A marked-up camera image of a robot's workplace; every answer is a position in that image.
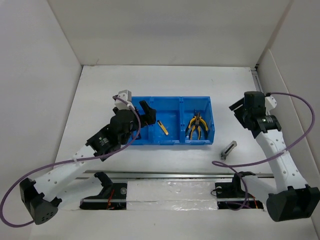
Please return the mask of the yellow utility knife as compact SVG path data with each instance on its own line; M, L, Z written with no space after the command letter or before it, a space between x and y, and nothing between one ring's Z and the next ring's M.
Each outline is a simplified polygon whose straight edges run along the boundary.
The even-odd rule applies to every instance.
M163 125L163 123L160 121L160 120L157 120L157 123L159 125L159 127L161 128L161 130L163 131L163 133L168 136L169 135L169 132L168 130L166 129L166 127Z

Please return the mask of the silver metal tool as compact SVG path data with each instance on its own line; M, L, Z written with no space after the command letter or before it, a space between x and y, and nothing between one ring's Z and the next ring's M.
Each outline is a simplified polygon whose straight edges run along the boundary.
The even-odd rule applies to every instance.
M237 142L233 140L230 144L228 144L221 152L220 152L220 159L225 161L228 155L233 151L235 147L237 147Z

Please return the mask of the large yellow needle-nose pliers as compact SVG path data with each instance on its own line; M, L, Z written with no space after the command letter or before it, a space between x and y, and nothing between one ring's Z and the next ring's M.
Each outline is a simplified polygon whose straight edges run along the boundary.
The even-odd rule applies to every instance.
M201 138L201 127L200 127L200 112L194 112L194 116L189 121L186 129L185 129L185 136L189 134L189 139L193 139L193 133L197 131L197 139L200 140Z

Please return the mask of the small yellow needle-nose pliers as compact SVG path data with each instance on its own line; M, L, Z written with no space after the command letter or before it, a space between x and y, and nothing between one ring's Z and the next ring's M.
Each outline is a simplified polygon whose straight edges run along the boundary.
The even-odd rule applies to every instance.
M185 136L188 136L189 140L192 140L195 131L197 132L197 140L201 139L202 134L204 134L205 140L208 139L208 125L201 117L201 113L196 111L194 112L194 116L190 119L185 129Z

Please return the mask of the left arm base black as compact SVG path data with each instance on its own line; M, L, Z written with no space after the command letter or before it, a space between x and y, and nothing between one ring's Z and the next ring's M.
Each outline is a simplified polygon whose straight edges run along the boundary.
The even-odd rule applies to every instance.
M104 172L96 172L94 177L102 186L98 195L88 196L80 201L81 210L126 210L128 184L114 183Z

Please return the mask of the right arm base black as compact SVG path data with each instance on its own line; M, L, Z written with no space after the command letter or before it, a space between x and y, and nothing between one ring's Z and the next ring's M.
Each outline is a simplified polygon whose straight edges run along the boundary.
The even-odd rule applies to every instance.
M241 189L241 180L235 174L232 180L220 180L210 193L216 197L219 210L237 210L245 201L246 193Z

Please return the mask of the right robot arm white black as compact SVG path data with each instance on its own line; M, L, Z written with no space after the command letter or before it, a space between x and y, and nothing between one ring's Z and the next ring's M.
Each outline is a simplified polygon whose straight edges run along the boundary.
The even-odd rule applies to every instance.
M229 107L263 150L275 180L275 186L271 186L252 172L241 172L241 177L234 177L231 191L237 197L246 193L255 197L275 222L309 218L320 201L320 190L309 186L301 175L285 144L278 119L267 114L276 106L271 93L247 91Z

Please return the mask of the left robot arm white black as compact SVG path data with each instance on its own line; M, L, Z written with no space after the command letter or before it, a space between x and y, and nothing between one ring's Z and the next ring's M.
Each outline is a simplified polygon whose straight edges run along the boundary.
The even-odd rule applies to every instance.
M72 159L58 162L48 173L18 181L21 200L36 225L49 221L63 202L63 191L75 178L109 157L123 151L140 137L141 129L155 124L157 111L141 100L143 114L130 100L114 97L114 116L90 137Z

